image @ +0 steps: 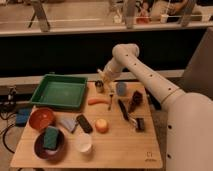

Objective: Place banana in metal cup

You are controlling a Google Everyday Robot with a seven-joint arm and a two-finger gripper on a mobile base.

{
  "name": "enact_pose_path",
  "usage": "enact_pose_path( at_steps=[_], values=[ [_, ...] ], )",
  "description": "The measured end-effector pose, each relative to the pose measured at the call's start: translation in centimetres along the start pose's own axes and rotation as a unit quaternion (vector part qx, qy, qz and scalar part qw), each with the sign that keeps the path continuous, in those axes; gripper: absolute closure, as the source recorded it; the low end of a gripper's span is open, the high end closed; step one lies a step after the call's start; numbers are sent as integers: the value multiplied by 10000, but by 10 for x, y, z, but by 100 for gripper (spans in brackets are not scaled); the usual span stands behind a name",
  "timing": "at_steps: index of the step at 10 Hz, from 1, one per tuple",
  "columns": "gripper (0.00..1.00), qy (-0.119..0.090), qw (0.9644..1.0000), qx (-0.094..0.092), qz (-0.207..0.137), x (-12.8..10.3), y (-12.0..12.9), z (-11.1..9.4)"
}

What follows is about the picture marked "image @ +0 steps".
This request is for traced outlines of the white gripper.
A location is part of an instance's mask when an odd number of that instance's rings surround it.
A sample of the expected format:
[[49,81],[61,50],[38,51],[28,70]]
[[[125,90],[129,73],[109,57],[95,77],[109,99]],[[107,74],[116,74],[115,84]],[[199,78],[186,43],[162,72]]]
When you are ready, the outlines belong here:
[[106,89],[109,94],[114,94],[113,86],[111,82],[113,82],[117,78],[117,73],[110,67],[106,67],[103,70],[97,69],[97,73],[99,75],[100,80],[106,84]]

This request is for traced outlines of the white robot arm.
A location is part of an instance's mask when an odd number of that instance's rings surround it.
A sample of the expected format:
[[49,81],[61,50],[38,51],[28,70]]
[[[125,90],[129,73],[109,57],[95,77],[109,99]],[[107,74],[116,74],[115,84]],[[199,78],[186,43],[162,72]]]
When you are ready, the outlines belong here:
[[136,44],[117,44],[98,73],[109,84],[127,68],[168,113],[166,171],[213,171],[213,100],[185,92],[139,59]]

